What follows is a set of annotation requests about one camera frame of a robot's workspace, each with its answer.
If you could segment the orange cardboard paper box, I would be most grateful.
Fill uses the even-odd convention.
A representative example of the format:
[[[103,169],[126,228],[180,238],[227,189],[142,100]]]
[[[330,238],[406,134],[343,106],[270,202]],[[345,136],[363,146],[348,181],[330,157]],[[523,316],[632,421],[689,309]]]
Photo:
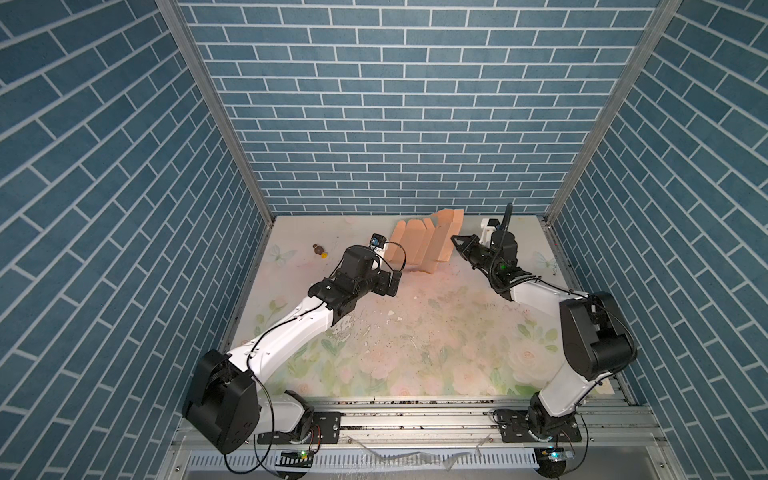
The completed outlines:
[[[434,274],[447,263],[454,251],[451,238],[458,235],[464,221],[463,209],[444,209],[424,218],[400,220],[396,223],[384,258],[393,266],[405,261],[408,268]]]

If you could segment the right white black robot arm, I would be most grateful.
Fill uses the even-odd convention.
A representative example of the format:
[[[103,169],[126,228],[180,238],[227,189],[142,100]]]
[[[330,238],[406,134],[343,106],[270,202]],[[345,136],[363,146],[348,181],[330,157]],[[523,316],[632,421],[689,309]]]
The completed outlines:
[[[531,398],[527,420],[532,431],[542,435],[547,428],[570,421],[596,385],[637,358],[637,344],[610,293],[559,287],[523,270],[510,232],[497,230],[486,243],[477,235],[454,235],[451,241],[461,258],[480,271],[502,298],[560,320],[565,362]]]

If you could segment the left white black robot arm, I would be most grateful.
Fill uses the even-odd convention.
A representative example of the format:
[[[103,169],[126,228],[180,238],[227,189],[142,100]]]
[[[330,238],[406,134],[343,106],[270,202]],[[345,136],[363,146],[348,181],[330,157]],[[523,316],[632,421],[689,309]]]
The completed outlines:
[[[270,395],[265,383],[365,295],[396,295],[402,271],[384,259],[387,243],[375,234],[366,246],[348,247],[332,273],[275,325],[226,353],[201,357],[182,413],[220,453],[234,452],[254,435],[281,433],[299,442],[310,434],[313,406],[293,391]]]

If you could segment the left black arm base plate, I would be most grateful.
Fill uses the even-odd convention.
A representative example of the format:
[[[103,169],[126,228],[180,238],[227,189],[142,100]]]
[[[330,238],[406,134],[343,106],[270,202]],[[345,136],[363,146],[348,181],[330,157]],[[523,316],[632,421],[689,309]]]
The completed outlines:
[[[261,433],[257,443],[268,445],[308,444],[314,445],[337,444],[341,427],[342,415],[338,411],[315,411],[311,416],[305,414],[296,427],[288,432],[275,431]]]

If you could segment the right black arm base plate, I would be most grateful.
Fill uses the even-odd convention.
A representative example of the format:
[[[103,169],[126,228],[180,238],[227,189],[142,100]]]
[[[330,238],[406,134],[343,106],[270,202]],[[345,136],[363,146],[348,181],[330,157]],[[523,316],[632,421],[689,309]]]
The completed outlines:
[[[504,443],[582,441],[582,434],[573,413],[563,417],[551,417],[540,407],[529,407],[527,411],[496,409],[490,417]]]

